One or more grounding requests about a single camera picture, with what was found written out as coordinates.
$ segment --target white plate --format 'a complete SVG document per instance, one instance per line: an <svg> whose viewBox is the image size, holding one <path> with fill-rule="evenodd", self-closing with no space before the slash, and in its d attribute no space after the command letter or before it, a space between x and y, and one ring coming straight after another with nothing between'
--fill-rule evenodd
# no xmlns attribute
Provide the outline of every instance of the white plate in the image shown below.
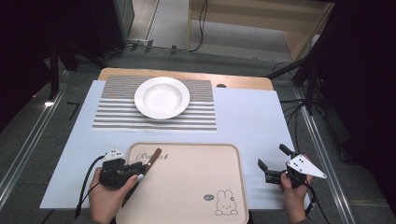
<svg viewBox="0 0 396 224"><path fill-rule="evenodd" d="M172 77L154 77L143 82L134 94L137 109L152 119L170 119L190 102L187 87Z"/></svg>

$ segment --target gray floor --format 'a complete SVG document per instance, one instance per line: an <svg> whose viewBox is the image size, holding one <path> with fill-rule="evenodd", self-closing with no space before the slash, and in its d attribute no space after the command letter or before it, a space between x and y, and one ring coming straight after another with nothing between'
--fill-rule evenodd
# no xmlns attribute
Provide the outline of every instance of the gray floor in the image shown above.
<svg viewBox="0 0 396 224"><path fill-rule="evenodd" d="M149 53L145 53L144 50L142 47L135 51L125 50L107 63L110 66L121 68L147 68L252 77L268 75L276 65L276 62L196 52L178 52L171 55L167 49L152 49ZM49 212L40 210L38 207L78 115L76 114L70 119L75 106L68 102L82 103L92 81L98 78L99 73L100 69L91 63L82 63L77 72L68 73L71 74L70 80L63 84L63 95L53 112L52 118L39 136L36 145L32 147L30 158L27 160L18 181L5 203L2 204L1 223L39 223ZM296 99L295 88L290 84L290 78L290 74L285 74L273 80L280 100ZM39 119L48 94L49 86L46 86L32 98L31 102L1 133L0 176L2 178L11 167L13 160L18 156L25 139ZM282 106L285 109L290 108L293 103L283 104ZM339 147L326 119L318 114L316 109L314 109L314 112L314 119L318 125L320 136L326 146L332 166L337 173L356 223L396 223L395 216L391 213L373 176L359 165L348 165L342 162ZM296 122L294 119L295 117L290 121L290 135L294 143L298 140L301 151L309 155L313 163L320 167L320 161L302 113L298 113ZM330 222L342 223L328 182L316 179L313 186ZM55 211L46 223L71 223L73 217L74 211ZM311 217L317 223L324 223L324 219L317 208L314 209ZM283 211L254 211L253 218L255 223L287 223Z"/></svg>

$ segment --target floor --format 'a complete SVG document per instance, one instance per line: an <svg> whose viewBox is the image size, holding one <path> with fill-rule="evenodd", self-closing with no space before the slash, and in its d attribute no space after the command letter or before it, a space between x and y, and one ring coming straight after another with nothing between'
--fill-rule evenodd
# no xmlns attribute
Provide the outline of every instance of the floor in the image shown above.
<svg viewBox="0 0 396 224"><path fill-rule="evenodd" d="M161 11L163 7L162 4L158 5L159 14L155 21L164 20L158 19L161 13L163 16L169 15ZM286 45L279 32L250 32L249 28L239 27L249 36L241 37L238 41L234 38L221 38L219 41L219 34L211 35L211 31L219 29L216 26L219 27L218 24L205 25L207 43L204 43L200 51L194 53L178 52L171 55L169 49L153 49L145 53L145 48L139 47L135 51L126 50L118 53L106 62L114 67L253 77L269 75L290 62ZM183 43L186 45L186 42L183 38L180 38L179 42L172 42L172 36L161 35L161 28L163 26L159 23L152 24L149 37L154 40L154 46L158 44L185 47ZM236 32L234 26L224 26L221 29L222 33L229 34L227 36L232 36L231 33ZM261 33L266 35L265 39L271 40L269 43L272 44L262 45L261 41L257 42L255 35ZM192 35L191 45L197 41L197 35ZM49 95L49 86L46 86L0 134L1 223L37 223L49 214L49 211L40 210L38 207L68 135L73 129L78 115L77 110L77 114L73 116L76 104L84 101L92 81L96 80L100 73L96 65L84 62L81 60L77 72L64 72L59 101L53 107L44 106ZM290 79L294 74L295 71L292 71L273 80L280 100L304 97L304 87L295 88L291 85ZM287 110L295 104L284 103L282 107ZM326 163L326 159L323 163L320 151L325 152L325 158L330 162L330 171L333 173L328 175L332 176L332 180L316 179L313 183L330 223L396 223L396 218L373 176L363 167L341 160L340 148L326 119L321 116L321 108L314 108L314 117L305 115L304 109L288 116L291 111L292 109L285 112L285 121L288 122L290 119L290 136L295 146L299 146L321 169L325 169L324 166L329 164ZM316 127L316 133L312 132L312 124ZM37 134L31 135L32 130L36 130ZM337 202L338 199L343 199L339 197L343 195L346 201ZM73 216L74 211L56 211L46 223L71 223ZM317 208L311 217L317 223L324 223L324 217ZM253 219L255 223L287 222L283 211L254 211Z"/></svg>

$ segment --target wooden board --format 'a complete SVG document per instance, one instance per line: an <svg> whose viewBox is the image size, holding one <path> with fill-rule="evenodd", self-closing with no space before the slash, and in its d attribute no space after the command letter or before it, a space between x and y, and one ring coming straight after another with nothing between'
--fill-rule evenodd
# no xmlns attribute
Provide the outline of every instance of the wooden board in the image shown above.
<svg viewBox="0 0 396 224"><path fill-rule="evenodd" d="M212 86L216 87L223 84L228 88L235 89L252 89L252 90L266 90L272 91L274 89L272 82L266 77L240 77L240 76L225 76L207 73L188 73L175 72L163 70L148 70L148 69L120 69L120 68L105 68L102 70L99 80L107 80L109 76L141 76L141 77L174 77L186 78L196 80L210 80Z"/></svg>

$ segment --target wire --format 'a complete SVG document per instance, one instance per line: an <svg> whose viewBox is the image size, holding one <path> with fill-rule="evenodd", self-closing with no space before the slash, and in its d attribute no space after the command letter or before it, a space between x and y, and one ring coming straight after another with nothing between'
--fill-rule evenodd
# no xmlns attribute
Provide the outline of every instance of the wire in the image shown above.
<svg viewBox="0 0 396 224"><path fill-rule="evenodd" d="M41 221L41 224L45 224L53 212L55 212L55 210L50 210L49 213L46 215L46 217L44 217L44 219Z"/></svg>
<svg viewBox="0 0 396 224"><path fill-rule="evenodd" d="M90 190L88 190L87 194L84 197L84 190L85 190L85 186L87 185L88 182L88 178L90 177L90 173L91 170L93 168L93 166L103 158L104 156L100 156L98 158L96 158L96 160L91 164L90 168L88 169L87 174L85 175L85 179L84 179L84 183L82 184L82 188L81 188L81 193L79 194L79 200L78 200L78 205L76 207L76 213L75 213L75 219L79 216L79 214L81 213L81 206L82 203L84 203L84 200L87 198L88 194L91 192L91 190L93 188L95 188L98 184L96 184L95 186L93 186Z"/></svg>
<svg viewBox="0 0 396 224"><path fill-rule="evenodd" d="M204 10L205 10L204 21L202 22L202 13L204 12ZM201 9L201 13L199 15L199 30L201 32L201 40L195 49L192 49L189 51L196 51L196 50L200 49L201 46L204 44L204 29L205 29L206 12L207 12L207 0L205 0L204 5L202 6L202 9Z"/></svg>
<svg viewBox="0 0 396 224"><path fill-rule="evenodd" d="M312 187L312 185L310 185L307 180L305 180L303 182L300 179L298 179L297 177L295 177L294 175L290 175L290 177L293 178L294 180L297 180L298 182L300 182L304 186L306 186L309 189L309 191L311 192L311 194L312 194L312 198L310 199L311 203L308 205L308 207L305 210L305 216L307 217L309 215L309 213L311 212L314 204L317 203L318 207L319 207L319 210L320 210L320 213L323 215L324 219L326 220L326 223L329 224L330 223L329 219L327 219L326 215L324 214L323 208L321 207L319 199L318 199L318 195L315 193L315 190Z"/></svg>
<svg viewBox="0 0 396 224"><path fill-rule="evenodd" d="M276 64L273 66L273 73L275 72L275 67L277 67L278 65L280 65L280 64L282 64L282 63L276 63ZM293 75L290 71L289 71L288 73L289 73L289 75L290 75L291 77L294 77L294 75Z"/></svg>
<svg viewBox="0 0 396 224"><path fill-rule="evenodd" d="M127 43L127 47L125 47L124 49L119 49L119 50L116 50L116 51L112 51L110 53L119 53L119 52L124 51L126 49L131 49L135 45L143 46L146 49L170 49L170 50L177 50L177 51L195 52L196 50L200 49L201 46L204 44L204 30L205 30L205 20L206 20L206 12L207 12L207 1L208 0L205 0L203 6L201 8L201 12L200 12L200 16L199 16L199 29L200 29L200 33L201 33L201 39L200 39L200 42L198 43L198 46L195 49L171 49L171 48L167 48L167 47L145 46L143 43L128 42Z"/></svg>
<svg viewBox="0 0 396 224"><path fill-rule="evenodd" d="M294 118L294 141L296 142L297 153L301 154L300 147L298 145L298 138L297 138L297 115L298 115L298 113L294 114L294 117L295 117Z"/></svg>

